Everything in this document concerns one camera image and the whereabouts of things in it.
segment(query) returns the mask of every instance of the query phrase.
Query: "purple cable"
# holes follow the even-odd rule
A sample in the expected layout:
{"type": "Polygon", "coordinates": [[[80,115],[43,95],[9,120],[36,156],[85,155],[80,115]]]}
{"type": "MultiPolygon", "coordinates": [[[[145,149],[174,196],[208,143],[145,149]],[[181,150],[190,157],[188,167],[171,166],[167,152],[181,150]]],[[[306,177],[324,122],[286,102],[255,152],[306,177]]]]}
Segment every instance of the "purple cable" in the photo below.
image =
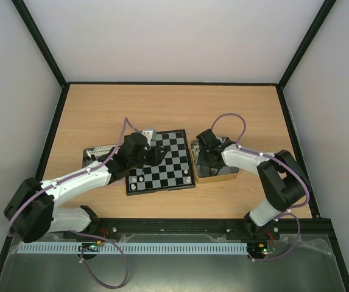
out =
{"type": "MultiPolygon", "coordinates": [[[[93,172],[99,168],[101,168],[103,165],[105,165],[112,157],[113,155],[115,155],[115,152],[116,150],[119,148],[120,146],[120,143],[122,141],[122,138],[124,136],[124,133],[125,133],[125,128],[126,126],[130,125],[130,127],[134,130],[134,131],[137,131],[137,132],[140,132],[138,129],[136,129],[133,125],[131,125],[130,121],[128,120],[128,118],[124,118],[124,123],[123,123],[123,128],[121,130],[121,134],[120,134],[120,137],[119,137],[119,140],[118,140],[118,143],[116,144],[115,148],[113,149],[113,151],[111,152],[111,154],[108,156],[108,158],[103,161],[101,164],[97,165],[96,167],[93,167],[90,171],[93,172]]],[[[84,175],[86,174],[86,171],[81,171],[81,172],[77,172],[73,175],[70,175],[70,176],[67,176],[59,181],[57,181],[57,184],[63,184],[67,181],[69,181],[70,179],[73,179],[73,178],[76,178],[78,176],[81,176],[81,175],[84,175]]],[[[39,192],[37,192],[36,194],[34,194],[32,197],[30,197],[24,204],[21,205],[21,207],[16,211],[16,213],[13,215],[13,217],[10,219],[9,223],[8,223],[8,229],[7,229],[7,236],[11,237],[13,236],[12,233],[10,233],[10,230],[16,220],[16,218],[22,213],[22,211],[34,200],[36,199],[37,197],[39,197],[40,195],[42,195],[43,193],[47,192],[48,190],[51,190],[54,186],[53,185],[50,185],[50,186],[47,186],[45,187],[44,189],[40,190],[39,192]]]]}
{"type": "MultiPolygon", "coordinates": [[[[251,149],[247,149],[247,148],[244,148],[244,147],[240,147],[239,148],[240,151],[243,151],[243,152],[247,152],[247,153],[250,153],[250,154],[253,154],[253,155],[258,155],[258,156],[261,156],[260,153],[258,151],[254,151],[254,150],[251,150],[251,149]]],[[[273,161],[275,161],[276,163],[278,163],[280,166],[284,167],[285,170],[287,172],[289,172],[291,175],[294,176],[295,179],[297,179],[297,181],[301,184],[301,186],[303,187],[304,189],[304,192],[306,194],[306,199],[303,203],[301,204],[297,204],[297,205],[293,205],[291,206],[291,209],[293,208],[299,208],[299,207],[303,207],[305,205],[308,204],[308,201],[309,201],[309,190],[307,188],[307,185],[304,183],[304,181],[297,175],[297,173],[294,172],[293,169],[291,169],[288,165],[286,165],[285,163],[283,163],[282,161],[278,160],[276,157],[274,156],[271,156],[271,155],[268,155],[266,153],[263,153],[263,156],[266,157],[266,158],[269,158],[273,161]]]]}
{"type": "Polygon", "coordinates": [[[292,213],[283,213],[281,217],[284,217],[284,216],[292,216],[295,218],[296,222],[297,222],[297,236],[296,236],[296,240],[294,242],[294,244],[286,251],[284,252],[283,254],[280,254],[276,257],[272,257],[270,259],[254,259],[250,254],[249,254],[249,257],[251,258],[251,260],[253,260],[254,262],[269,262],[269,261],[272,261],[272,260],[278,260],[284,256],[286,256],[287,254],[289,254],[291,251],[293,251],[293,249],[295,248],[295,246],[297,245],[299,239],[300,239],[300,221],[298,220],[297,216],[295,214],[292,214],[292,213]]]}
{"type": "Polygon", "coordinates": [[[85,237],[90,237],[90,238],[96,238],[96,239],[99,239],[99,240],[102,240],[104,242],[108,242],[110,243],[111,245],[113,245],[120,253],[121,255],[123,256],[123,259],[124,259],[124,263],[125,263],[125,276],[124,276],[124,280],[117,286],[111,286],[111,285],[107,285],[105,283],[103,283],[102,281],[100,281],[94,274],[93,272],[91,271],[91,269],[89,268],[88,264],[86,263],[86,260],[83,259],[83,253],[85,252],[86,249],[83,249],[82,252],[81,252],[81,255],[80,255],[80,259],[81,259],[81,263],[85,266],[85,268],[88,270],[90,276],[93,278],[94,281],[96,281],[97,284],[103,286],[104,288],[106,289],[118,289],[118,288],[121,288],[123,287],[126,283],[127,283],[127,279],[128,279],[128,274],[129,274],[129,263],[127,261],[127,258],[123,252],[123,250],[120,248],[120,246],[118,246],[116,243],[110,241],[109,239],[107,238],[104,238],[104,237],[101,237],[101,236],[97,236],[97,235],[91,235],[91,234],[84,234],[84,233],[80,233],[80,232],[77,232],[77,231],[70,231],[76,235],[79,235],[79,236],[85,236],[85,237]]]}
{"type": "Polygon", "coordinates": [[[236,140],[236,147],[238,148],[239,147],[239,141],[242,139],[243,135],[245,135],[245,132],[246,132],[246,121],[245,119],[238,115],[238,114],[234,114],[234,113],[227,113],[227,114],[221,114],[219,117],[216,118],[216,120],[213,122],[212,126],[211,126],[211,130],[213,130],[213,127],[215,126],[215,124],[217,123],[218,120],[220,120],[220,118],[222,117],[225,117],[225,116],[235,116],[235,117],[238,117],[242,120],[243,122],[243,130],[242,130],[242,133],[239,135],[239,137],[237,138],[236,140]]]}

